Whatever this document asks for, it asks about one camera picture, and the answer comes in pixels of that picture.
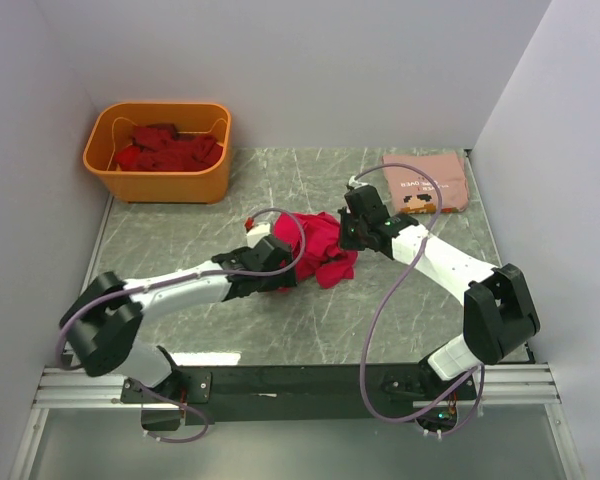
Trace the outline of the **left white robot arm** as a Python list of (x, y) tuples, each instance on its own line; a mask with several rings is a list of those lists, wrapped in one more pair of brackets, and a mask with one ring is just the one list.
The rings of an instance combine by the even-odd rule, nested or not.
[(297, 284), (291, 247), (268, 234), (253, 246), (217, 254), (190, 269), (145, 279), (96, 277), (60, 321), (61, 334), (90, 377), (118, 373), (144, 385), (156, 401), (180, 388), (165, 348), (137, 339), (145, 320), (198, 305), (244, 298)]

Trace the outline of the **bright pink t-shirt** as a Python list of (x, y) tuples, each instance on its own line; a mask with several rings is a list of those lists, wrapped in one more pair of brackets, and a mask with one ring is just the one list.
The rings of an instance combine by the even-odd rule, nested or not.
[(305, 234), (304, 254), (295, 266), (299, 282), (314, 277), (323, 289), (354, 278), (356, 251), (342, 250), (339, 246), (340, 222), (326, 212), (318, 214), (295, 213)]

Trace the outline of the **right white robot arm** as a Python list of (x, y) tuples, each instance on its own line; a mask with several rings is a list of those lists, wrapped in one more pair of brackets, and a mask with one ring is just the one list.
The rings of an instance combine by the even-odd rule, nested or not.
[(410, 215), (391, 215), (375, 187), (350, 187), (340, 209), (339, 245), (372, 250), (415, 268), (450, 293), (463, 308), (461, 334), (425, 356), (404, 375), (384, 376), (388, 394), (440, 399), (462, 374), (495, 365), (540, 330), (522, 271), (478, 260), (434, 236)]

